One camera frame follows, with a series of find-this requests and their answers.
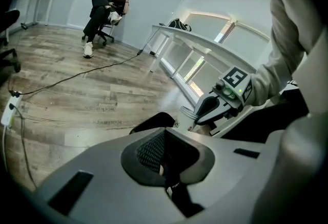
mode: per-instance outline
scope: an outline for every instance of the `black pants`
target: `black pants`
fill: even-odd
[[[90,20],[83,30],[88,37],[88,42],[93,41],[101,24],[108,18],[110,10],[106,10],[105,6],[109,5],[108,0],[91,0],[92,10]]]
[[[291,122],[308,114],[299,91],[293,93],[294,100],[255,111],[222,138],[265,143],[270,133],[286,129]]]

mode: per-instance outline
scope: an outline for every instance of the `sleeve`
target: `sleeve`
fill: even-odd
[[[261,106],[277,95],[292,80],[292,74],[303,59],[297,26],[288,17],[282,0],[271,0],[272,52],[269,61],[251,74],[253,91],[246,105]]]

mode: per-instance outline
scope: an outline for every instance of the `white sneaker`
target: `white sneaker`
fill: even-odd
[[[84,56],[85,58],[91,58],[91,57],[93,57],[93,54],[92,54],[92,47],[93,47],[92,42],[88,42],[88,43],[86,43],[86,45],[83,47],[83,49],[84,49],[84,54],[83,54],[83,56]]]

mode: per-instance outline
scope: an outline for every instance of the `laminate flooring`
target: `laminate flooring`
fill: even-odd
[[[83,58],[82,31],[36,25],[10,36],[22,70],[1,70],[0,109],[10,88],[30,92],[79,72],[118,63],[135,56],[136,49],[120,43],[102,46],[94,41],[94,56]],[[96,70],[57,86],[23,97],[19,109],[25,118],[25,145],[31,173],[38,186],[49,174],[85,149],[129,134],[132,128],[158,112],[176,118],[180,106],[191,104],[172,79],[159,68],[149,72],[155,58],[143,53],[122,65]],[[21,121],[16,114],[6,133],[9,173],[33,190],[21,142]]]

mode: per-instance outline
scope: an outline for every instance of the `desk leg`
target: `desk leg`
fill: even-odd
[[[167,42],[167,40],[168,40],[168,37],[165,36],[164,39],[163,39],[163,42],[162,42],[162,43],[160,44],[160,46],[158,47],[158,49],[157,49],[155,55],[157,54],[157,52],[159,52],[159,54],[161,53],[161,51],[162,51],[162,49],[163,49],[165,43]]]
[[[161,52],[159,53],[156,61],[152,64],[152,66],[150,67],[150,71],[151,72],[154,72],[156,71],[156,69],[158,68],[159,66],[159,62],[160,60],[163,58],[163,56],[165,55],[166,51],[168,50],[171,42],[173,41],[173,35],[171,35],[170,38],[168,38],[167,42],[165,43],[163,49],[161,50]]]
[[[52,2],[53,0],[49,0],[49,4],[48,4],[48,8],[47,8],[47,14],[46,14],[46,24],[48,25],[49,22],[49,16],[50,16],[50,11],[51,11],[51,7],[52,7]]]
[[[36,0],[35,8],[34,8],[34,15],[33,15],[33,24],[36,25],[37,23],[37,13],[39,10],[40,0]]]
[[[24,22],[23,22],[22,24],[26,24],[27,16],[28,16],[28,14],[29,14],[29,10],[30,10],[31,1],[32,1],[32,0],[29,0],[28,3],[27,3],[27,9],[26,9],[26,14],[25,14],[25,19],[24,19]]]
[[[185,65],[185,63],[188,61],[190,56],[193,54],[194,51],[191,51],[190,54],[186,57],[186,59],[181,63],[181,65],[175,70],[175,72],[171,75],[171,78],[173,79],[176,74],[181,70],[181,68]]]

